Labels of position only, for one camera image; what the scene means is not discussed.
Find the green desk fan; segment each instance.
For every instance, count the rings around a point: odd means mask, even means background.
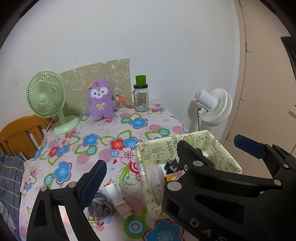
[[[65,85],[59,74],[42,71],[36,74],[27,88],[27,102],[31,110],[42,118],[58,115],[59,122],[54,126],[55,134],[64,134],[79,124],[79,117],[64,116],[66,100]]]

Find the blue gripper pad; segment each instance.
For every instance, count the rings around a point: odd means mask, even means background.
[[[102,184],[106,173],[107,164],[106,162],[102,161],[81,192],[79,205],[81,210],[91,205],[91,202],[96,195],[96,192],[99,189],[100,185]]]
[[[249,139],[242,135],[236,135],[234,137],[233,143],[235,147],[243,150],[244,152],[254,156],[257,159],[264,159],[266,157],[264,146],[252,139]]]

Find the gray sock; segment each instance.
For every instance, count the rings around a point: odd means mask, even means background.
[[[107,219],[113,215],[113,207],[107,203],[105,194],[96,194],[88,210],[89,214],[98,220]]]

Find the cotton swab container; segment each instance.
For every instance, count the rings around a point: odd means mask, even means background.
[[[126,96],[116,96],[116,105],[117,105],[117,110],[123,111],[126,110],[126,100],[128,98]]]

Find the wooden chair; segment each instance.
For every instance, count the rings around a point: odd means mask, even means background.
[[[28,131],[32,133],[38,145],[41,145],[44,138],[41,126],[46,129],[48,125],[45,119],[36,115],[17,119],[0,132],[0,148],[11,156],[22,152],[28,159],[33,158],[37,148]]]

